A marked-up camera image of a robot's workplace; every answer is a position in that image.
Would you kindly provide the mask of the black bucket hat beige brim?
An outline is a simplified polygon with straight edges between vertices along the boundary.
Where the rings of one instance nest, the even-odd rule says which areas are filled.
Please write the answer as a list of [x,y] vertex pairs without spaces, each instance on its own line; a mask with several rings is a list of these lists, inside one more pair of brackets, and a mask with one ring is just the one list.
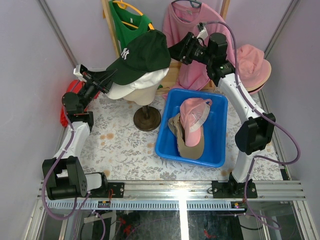
[[256,88],[254,88],[254,89],[248,89],[248,88],[247,88],[246,90],[248,91],[248,93],[249,93],[250,95],[253,95],[253,94],[259,92],[259,91],[264,87],[264,85],[265,85],[265,83],[263,83],[261,86],[256,87]]

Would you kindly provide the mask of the blue plastic bin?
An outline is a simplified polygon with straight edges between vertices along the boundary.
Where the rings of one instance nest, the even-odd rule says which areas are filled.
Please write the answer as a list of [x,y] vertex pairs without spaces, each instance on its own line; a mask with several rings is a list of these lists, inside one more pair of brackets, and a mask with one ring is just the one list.
[[[204,122],[204,151],[202,156],[191,159],[180,156],[177,138],[168,126],[169,119],[180,112],[183,101],[189,98],[212,100],[207,120]],[[227,131],[228,100],[221,94],[174,88],[168,92],[155,153],[164,159],[194,164],[204,167],[219,168],[226,159],[226,131]]]

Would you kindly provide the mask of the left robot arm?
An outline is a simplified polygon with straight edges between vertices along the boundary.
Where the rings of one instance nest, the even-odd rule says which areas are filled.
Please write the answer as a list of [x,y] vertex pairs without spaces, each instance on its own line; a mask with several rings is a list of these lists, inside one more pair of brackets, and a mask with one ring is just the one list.
[[75,84],[80,89],[66,92],[61,99],[67,134],[54,157],[42,163],[43,188],[50,200],[86,196],[88,184],[80,155],[94,125],[93,112],[87,107],[99,93],[110,91],[116,73],[115,70],[90,71],[83,65],[78,65],[75,72],[84,78]]

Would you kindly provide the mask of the beige mannequin head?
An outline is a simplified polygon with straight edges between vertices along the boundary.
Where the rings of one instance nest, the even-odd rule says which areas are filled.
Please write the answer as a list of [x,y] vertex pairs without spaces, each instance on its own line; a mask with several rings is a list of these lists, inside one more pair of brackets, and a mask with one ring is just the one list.
[[153,102],[157,89],[157,85],[144,89],[136,89],[123,98],[127,101],[135,102],[139,106],[147,106]]

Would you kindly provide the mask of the black cap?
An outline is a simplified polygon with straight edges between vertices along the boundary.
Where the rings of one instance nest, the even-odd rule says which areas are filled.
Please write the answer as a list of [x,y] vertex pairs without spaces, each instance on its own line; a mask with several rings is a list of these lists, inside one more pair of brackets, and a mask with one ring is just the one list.
[[113,73],[114,83],[124,86],[146,73],[166,69],[170,63],[166,36],[159,30],[150,30],[128,43],[106,70]]

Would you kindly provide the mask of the pink bucket hat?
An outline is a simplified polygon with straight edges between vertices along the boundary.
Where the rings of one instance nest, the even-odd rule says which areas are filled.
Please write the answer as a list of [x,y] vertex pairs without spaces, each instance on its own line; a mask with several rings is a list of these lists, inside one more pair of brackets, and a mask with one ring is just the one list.
[[248,91],[248,93],[249,93],[250,95],[256,94],[256,93],[258,93],[263,87],[264,87],[264,85],[261,85],[260,87],[254,89],[254,90]]

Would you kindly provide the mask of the white baseball cap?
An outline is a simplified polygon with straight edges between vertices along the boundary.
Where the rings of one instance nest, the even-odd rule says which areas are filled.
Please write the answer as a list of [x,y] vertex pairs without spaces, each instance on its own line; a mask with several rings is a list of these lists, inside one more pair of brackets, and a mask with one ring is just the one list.
[[158,87],[168,72],[169,68],[147,72],[137,80],[126,85],[119,85],[114,82],[106,95],[109,99],[117,100],[129,95],[135,90],[143,90],[153,86]]

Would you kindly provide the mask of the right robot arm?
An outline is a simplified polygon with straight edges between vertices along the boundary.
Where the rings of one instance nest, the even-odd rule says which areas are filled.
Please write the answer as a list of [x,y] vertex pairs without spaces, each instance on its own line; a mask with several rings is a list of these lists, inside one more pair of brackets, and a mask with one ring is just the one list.
[[208,44],[201,44],[192,32],[169,48],[172,59],[185,65],[197,61],[206,66],[208,77],[227,96],[241,121],[235,135],[238,156],[234,170],[227,182],[212,182],[215,198],[240,198],[244,193],[256,198],[256,186],[250,170],[255,153],[261,152],[271,141],[276,120],[272,113],[266,114],[252,99],[241,83],[235,67],[227,60],[228,43],[222,33],[212,33]]

